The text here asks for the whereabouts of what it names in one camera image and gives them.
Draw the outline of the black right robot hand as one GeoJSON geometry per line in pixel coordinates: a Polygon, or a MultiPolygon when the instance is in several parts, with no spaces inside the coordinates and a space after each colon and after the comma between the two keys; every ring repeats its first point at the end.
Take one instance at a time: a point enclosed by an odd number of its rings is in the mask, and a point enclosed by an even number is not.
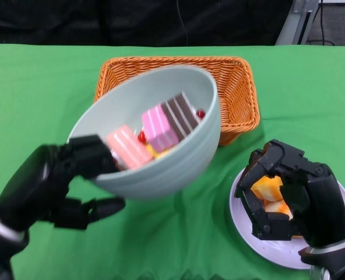
{"type": "Polygon", "coordinates": [[[260,240],[291,240],[302,236],[311,247],[325,247],[345,240],[345,205],[330,167],[312,162],[304,151],[273,139],[250,155],[236,185],[260,240]],[[281,195],[292,217],[266,212],[251,187],[262,177],[279,176],[281,195]]]}

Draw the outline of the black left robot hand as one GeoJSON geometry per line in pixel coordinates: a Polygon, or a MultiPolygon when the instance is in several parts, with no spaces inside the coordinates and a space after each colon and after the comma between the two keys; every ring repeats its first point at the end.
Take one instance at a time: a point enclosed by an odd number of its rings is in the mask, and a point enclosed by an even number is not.
{"type": "Polygon", "coordinates": [[[68,198],[77,176],[92,180],[117,172],[108,146],[98,135],[71,138],[63,145],[41,145],[18,168],[0,194],[0,221],[17,231],[37,221],[57,228],[85,230],[90,223],[125,208],[122,198],[68,198]]]}

